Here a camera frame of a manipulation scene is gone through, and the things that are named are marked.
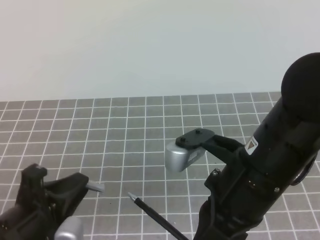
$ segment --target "black rod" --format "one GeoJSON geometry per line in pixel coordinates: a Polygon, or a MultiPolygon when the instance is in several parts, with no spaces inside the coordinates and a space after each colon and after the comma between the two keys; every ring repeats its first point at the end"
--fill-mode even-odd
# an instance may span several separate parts
{"type": "Polygon", "coordinates": [[[157,213],[154,209],[145,204],[140,198],[128,192],[130,199],[141,208],[146,214],[149,215],[150,218],[155,220],[158,224],[160,224],[165,230],[171,233],[178,240],[189,240],[185,235],[183,235],[178,229],[172,226],[165,218],[163,218],[159,213],[157,213]]]}

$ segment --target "silver metal part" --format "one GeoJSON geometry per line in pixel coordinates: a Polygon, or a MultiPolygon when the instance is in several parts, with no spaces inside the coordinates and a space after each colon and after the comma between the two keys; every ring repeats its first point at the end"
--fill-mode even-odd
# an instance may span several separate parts
{"type": "Polygon", "coordinates": [[[100,183],[97,183],[97,182],[91,181],[91,180],[88,181],[88,183],[86,184],[85,187],[89,190],[96,191],[99,193],[103,193],[105,191],[104,184],[100,184],[100,183]]]}
{"type": "Polygon", "coordinates": [[[84,226],[75,216],[68,217],[54,234],[54,240],[84,240],[84,226]]]}
{"type": "Polygon", "coordinates": [[[169,143],[165,147],[164,164],[170,172],[182,172],[205,154],[206,150],[198,147],[187,150],[179,147],[175,142],[169,143]]]}
{"type": "Polygon", "coordinates": [[[131,192],[128,192],[128,195],[132,201],[135,201],[137,199],[137,196],[133,195],[131,192]]]}

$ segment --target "black stick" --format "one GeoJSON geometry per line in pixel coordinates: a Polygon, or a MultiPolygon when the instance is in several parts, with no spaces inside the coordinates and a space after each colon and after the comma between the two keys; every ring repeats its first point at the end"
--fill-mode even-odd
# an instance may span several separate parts
{"type": "Polygon", "coordinates": [[[131,200],[141,208],[146,214],[149,215],[153,220],[160,224],[165,230],[171,233],[178,240],[189,240],[185,235],[183,235],[178,229],[172,226],[165,218],[163,218],[159,213],[154,209],[145,204],[140,198],[128,192],[131,200]]]}

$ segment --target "warning label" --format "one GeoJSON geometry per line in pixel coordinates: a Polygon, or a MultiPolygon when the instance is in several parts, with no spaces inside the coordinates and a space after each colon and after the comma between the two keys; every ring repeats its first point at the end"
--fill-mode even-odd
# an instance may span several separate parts
{"type": "Polygon", "coordinates": [[[255,150],[256,148],[258,147],[258,142],[257,140],[255,139],[255,137],[253,136],[249,141],[248,143],[244,146],[246,152],[251,155],[255,150]]]}

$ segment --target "white wall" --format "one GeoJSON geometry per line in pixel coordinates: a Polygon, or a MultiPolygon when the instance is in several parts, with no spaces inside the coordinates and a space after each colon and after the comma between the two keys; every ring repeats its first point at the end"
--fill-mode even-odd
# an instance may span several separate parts
{"type": "Polygon", "coordinates": [[[319,0],[0,0],[0,101],[276,91],[319,0]]]}

